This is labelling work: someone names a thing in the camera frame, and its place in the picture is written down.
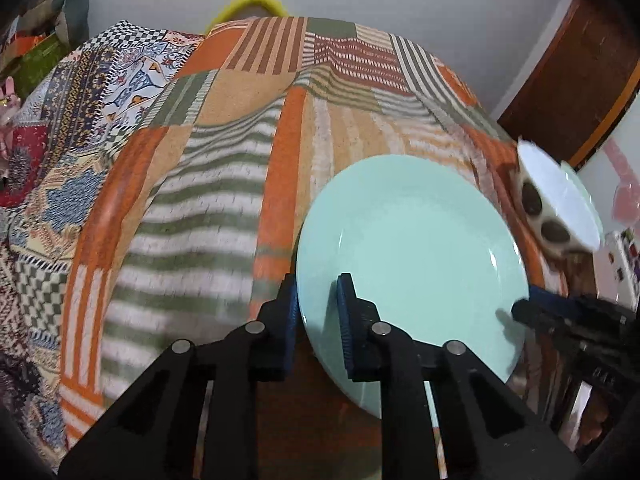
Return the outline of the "person right hand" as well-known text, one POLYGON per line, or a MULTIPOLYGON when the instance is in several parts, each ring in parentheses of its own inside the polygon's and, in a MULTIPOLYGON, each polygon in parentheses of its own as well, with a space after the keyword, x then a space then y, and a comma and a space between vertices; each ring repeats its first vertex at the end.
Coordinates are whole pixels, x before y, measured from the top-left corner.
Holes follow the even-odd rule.
POLYGON ((592 396, 582 412, 578 430, 578 448, 596 440, 602 434, 602 425, 608 418, 608 407, 600 396, 592 396))

